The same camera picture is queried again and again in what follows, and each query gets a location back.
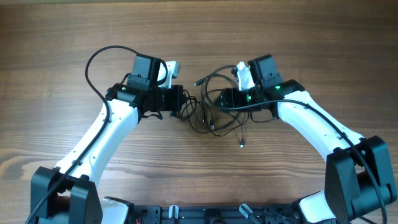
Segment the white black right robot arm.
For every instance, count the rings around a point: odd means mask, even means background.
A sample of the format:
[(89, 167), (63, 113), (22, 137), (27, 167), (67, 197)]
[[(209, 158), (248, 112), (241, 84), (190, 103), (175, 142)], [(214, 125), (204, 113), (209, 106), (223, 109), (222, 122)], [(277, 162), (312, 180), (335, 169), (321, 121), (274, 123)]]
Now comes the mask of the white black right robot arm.
[(221, 91), (215, 105), (225, 111), (269, 110), (295, 128), (326, 163), (322, 191), (296, 203), (296, 223), (349, 223), (397, 200), (387, 144), (341, 124), (295, 80), (283, 81), (272, 55), (239, 62), (237, 85)]

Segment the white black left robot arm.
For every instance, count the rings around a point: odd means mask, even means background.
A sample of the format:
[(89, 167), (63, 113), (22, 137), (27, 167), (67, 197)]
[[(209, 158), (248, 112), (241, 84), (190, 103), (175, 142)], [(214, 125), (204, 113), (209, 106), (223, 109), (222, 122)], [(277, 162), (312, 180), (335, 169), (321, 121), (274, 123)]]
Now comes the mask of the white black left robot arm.
[(103, 107), (78, 144), (54, 168), (39, 167), (31, 179), (27, 223), (128, 223), (134, 204), (100, 199), (100, 178), (123, 139), (146, 118), (182, 107), (176, 61), (138, 54), (133, 69), (102, 97)]

